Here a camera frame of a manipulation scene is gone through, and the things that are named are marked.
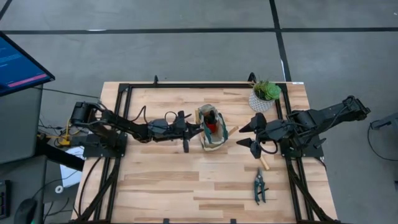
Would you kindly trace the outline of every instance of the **wooden table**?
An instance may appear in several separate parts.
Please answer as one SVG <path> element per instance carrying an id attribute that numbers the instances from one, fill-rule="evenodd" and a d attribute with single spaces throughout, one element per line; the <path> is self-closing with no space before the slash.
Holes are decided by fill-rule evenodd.
<path id="1" fill-rule="evenodd" d="M 104 84 L 101 100 L 108 108 L 115 106 L 118 86 L 116 82 Z M 287 88 L 292 110 L 309 109 L 304 85 L 287 83 Z M 248 105 L 250 92 L 248 88 L 134 89 L 128 118 L 135 118 L 144 105 L 147 106 L 146 117 L 150 121 L 163 118 L 168 111 L 184 110 L 185 114 L 195 114 L 198 107 L 210 103 L 223 114 L 228 129 L 234 126 L 241 128 L 255 114 Z M 283 98 L 281 104 L 285 116 Z M 277 119 L 275 108 L 264 115 L 267 120 Z M 194 119 L 193 115 L 187 121 L 194 123 Z M 143 123 L 144 120 L 141 117 L 136 122 Z M 221 149 L 205 152 L 199 137 L 195 136 L 190 141 L 190 153 L 185 154 L 181 141 L 142 144 L 129 136 L 126 155 L 120 166 L 112 222 L 161 223 L 163 218 L 169 218 L 173 223 L 229 223 L 230 219 L 235 218 L 238 223 L 295 223 L 286 164 L 280 153 L 263 153 L 271 167 L 263 172 L 266 187 L 269 188 L 266 191 L 267 203 L 255 203 L 253 182 L 257 168 L 263 166 L 260 160 L 253 158 L 248 148 L 236 144 L 237 140 L 248 137 L 253 138 L 254 134 L 235 132 Z M 273 143 L 266 147 L 274 150 Z M 92 158 L 85 162 L 81 183 L 95 160 Z M 325 168 L 313 158 L 303 158 L 303 163 L 310 193 L 326 214 L 336 218 Z M 98 191 L 102 169 L 103 159 L 89 178 L 83 208 L 90 204 Z M 103 202 L 102 218 L 108 194 Z M 298 194 L 302 216 L 306 218 L 303 199 L 301 193 Z"/>

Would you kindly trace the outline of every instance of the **black metal frame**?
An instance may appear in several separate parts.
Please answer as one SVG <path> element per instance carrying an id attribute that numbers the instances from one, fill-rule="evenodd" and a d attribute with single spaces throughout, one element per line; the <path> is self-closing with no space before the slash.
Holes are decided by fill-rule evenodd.
<path id="1" fill-rule="evenodd" d="M 123 93 L 126 91 L 126 102 L 124 104 L 124 112 L 123 112 L 123 117 L 127 118 L 129 114 L 129 107 L 131 103 L 131 95 L 132 91 L 135 88 L 252 88 L 252 83 L 256 82 L 256 76 L 251 73 L 248 79 L 247 83 L 159 83 L 159 79 L 157 76 L 155 76 L 154 82 L 153 83 L 140 83 L 140 84 L 129 84 L 129 83 L 122 83 L 119 84 L 119 89 L 118 89 L 118 96 L 116 99 L 116 106 L 115 106 L 115 113 L 119 114 L 119 109 L 121 106 L 121 98 Z M 286 112 L 289 114 L 291 112 L 290 109 L 290 101 L 289 101 L 289 94 L 287 91 L 287 85 L 285 83 L 278 83 L 278 85 L 282 89 L 282 93 L 284 96 L 284 101 L 285 101 L 285 107 L 286 107 Z M 276 100 L 275 101 L 276 109 L 277 109 L 277 114 L 279 119 L 283 119 L 283 114 L 282 114 L 282 107 L 280 105 L 280 101 Z M 281 144 L 281 147 L 288 147 L 289 144 Z M 303 162 L 300 157 L 296 157 L 295 160 L 297 161 L 297 169 L 298 169 L 298 175 L 295 173 L 294 168 L 293 168 L 293 163 L 291 157 L 285 157 L 286 161 L 286 167 L 289 175 L 289 185 L 290 185 L 290 191 L 292 194 L 292 201 L 293 201 L 293 206 L 294 206 L 294 211 L 295 211 L 295 219 L 297 223 L 312 223 L 314 222 L 314 216 L 313 216 L 313 211 L 318 215 L 321 221 L 324 222 L 332 222 L 333 220 L 329 218 L 323 210 L 317 205 L 316 201 L 312 198 L 310 193 L 308 192 L 308 187 L 307 187 L 307 181 L 305 179 L 305 172 L 304 172 L 304 166 Z M 113 205 L 114 205 L 114 200 L 116 196 L 116 185 L 118 182 L 118 174 L 119 174 L 119 168 L 120 168 L 120 163 L 121 163 L 121 158 L 118 157 L 115 159 L 114 167 L 107 178 L 108 171 L 109 171 L 109 162 L 110 158 L 105 158 L 104 166 L 103 166 L 103 173 L 101 176 L 101 184 L 99 187 L 99 192 L 97 196 L 94 198 L 93 202 L 90 204 L 90 206 L 86 209 L 86 211 L 82 214 L 83 215 L 88 215 L 88 217 L 92 214 L 92 212 L 95 210 L 94 214 L 94 222 L 95 223 L 110 223 L 110 220 L 112 218 L 112 212 L 113 212 Z M 105 192 L 108 190 L 108 188 L 111 187 L 109 199 L 108 199 L 108 207 L 106 209 L 106 218 L 105 220 L 100 220 L 100 214 L 101 214 L 101 204 L 102 204 L 102 199 L 103 195 Z M 297 189 L 296 187 L 303 193 L 304 196 L 304 201 L 305 201 L 305 209 L 307 212 L 307 218 L 308 220 L 304 220 L 302 218 L 301 214 L 301 209 L 299 205 L 299 198 L 297 194 Z M 164 223 L 169 223 L 169 219 L 165 218 Z"/>

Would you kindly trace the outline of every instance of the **monitor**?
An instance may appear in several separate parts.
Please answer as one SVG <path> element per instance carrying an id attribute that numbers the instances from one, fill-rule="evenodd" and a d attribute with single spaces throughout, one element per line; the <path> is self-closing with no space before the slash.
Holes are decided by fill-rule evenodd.
<path id="1" fill-rule="evenodd" d="M 0 32 L 0 96 L 52 80 L 47 69 Z"/>

